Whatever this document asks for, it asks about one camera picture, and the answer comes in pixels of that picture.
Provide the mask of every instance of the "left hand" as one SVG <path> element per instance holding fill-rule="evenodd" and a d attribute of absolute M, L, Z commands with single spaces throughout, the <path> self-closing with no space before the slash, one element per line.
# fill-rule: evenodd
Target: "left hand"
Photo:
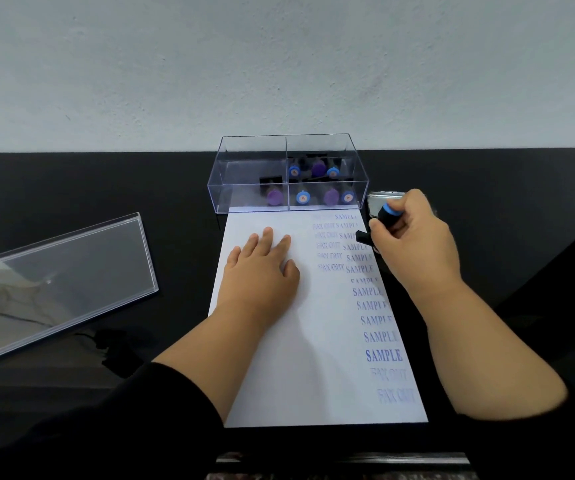
<path fill-rule="evenodd" d="M 263 236 L 252 234 L 243 249 L 236 246 L 227 258 L 216 307 L 234 307 L 253 316 L 263 331 L 285 313 L 296 296 L 300 273 L 294 261 L 280 266 L 292 242 L 289 235 L 272 249 L 274 231 L 263 229 Z"/>

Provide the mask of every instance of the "white paper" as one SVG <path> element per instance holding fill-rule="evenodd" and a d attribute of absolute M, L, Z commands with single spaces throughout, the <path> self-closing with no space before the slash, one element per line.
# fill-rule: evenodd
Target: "white paper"
<path fill-rule="evenodd" d="M 358 209 L 229 214 L 210 313 L 227 255 L 266 226 L 275 244 L 292 236 L 301 282 L 261 341 L 226 427 L 427 421 L 374 254 L 355 241 L 365 230 Z"/>

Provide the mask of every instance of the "white wall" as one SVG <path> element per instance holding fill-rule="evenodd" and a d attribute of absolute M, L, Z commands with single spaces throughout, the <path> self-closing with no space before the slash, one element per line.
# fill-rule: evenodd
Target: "white wall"
<path fill-rule="evenodd" d="M 0 0 L 0 151 L 575 146 L 575 0 Z"/>

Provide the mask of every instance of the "black desk surface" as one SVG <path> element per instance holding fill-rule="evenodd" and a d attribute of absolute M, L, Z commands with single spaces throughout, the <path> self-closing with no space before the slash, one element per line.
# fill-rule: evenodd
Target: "black desk surface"
<path fill-rule="evenodd" d="M 371 190 L 419 187 L 427 193 L 454 233 L 464 279 L 492 305 L 575 239 L 575 149 L 361 155 Z M 140 212 L 160 291 L 84 328 L 144 333 L 148 340 L 135 349 L 149 360 L 207 313 L 222 236 L 207 193 L 213 158 L 213 153 L 2 154 L 0 252 Z M 290 443 L 298 438 L 303 445 L 306 437 L 316 438 L 313 445 L 335 438 L 336 445 L 354 451 L 457 449 L 437 426 L 450 409 L 431 365 L 422 322 L 396 283 L 388 285 L 388 293 L 406 348 L 414 351 L 410 361 L 429 425 L 291 429 L 289 439 L 285 431 L 233 431 L 229 449 L 253 449 L 270 438 L 276 440 L 269 442 L 274 447 L 285 446 L 279 438 Z M 89 392 L 98 386 L 95 381 L 103 382 L 94 374 L 89 384 L 85 375 L 71 385 L 63 384 L 63 375 L 54 379 L 55 350 L 69 371 L 91 370 L 89 353 L 76 352 L 79 341 L 74 347 L 67 345 L 73 332 L 0 360 L 0 443 L 47 414 L 90 404 L 107 393 L 111 381 L 100 387 L 100 395 Z M 101 357 L 95 357 L 92 366 L 100 364 Z M 19 369 L 27 373 L 27 368 L 34 368 L 35 374 L 23 383 L 14 374 Z"/>

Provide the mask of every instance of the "hand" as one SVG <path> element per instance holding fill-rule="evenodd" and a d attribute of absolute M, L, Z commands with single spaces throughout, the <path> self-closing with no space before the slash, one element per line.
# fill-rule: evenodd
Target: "hand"
<path fill-rule="evenodd" d="M 404 213 L 391 229 L 371 219 L 372 240 L 412 299 L 449 292 L 462 284 L 452 233 L 434 216 L 425 195 L 414 189 L 387 203 Z"/>
<path fill-rule="evenodd" d="M 252 234 L 241 249 L 236 246 L 227 258 L 223 281 L 218 291 L 216 307 L 235 307 L 254 315 L 263 331 L 271 327 L 292 304 L 296 296 L 300 273 L 294 261 L 280 266 L 292 242 L 285 235 L 274 249 L 272 227 Z"/>

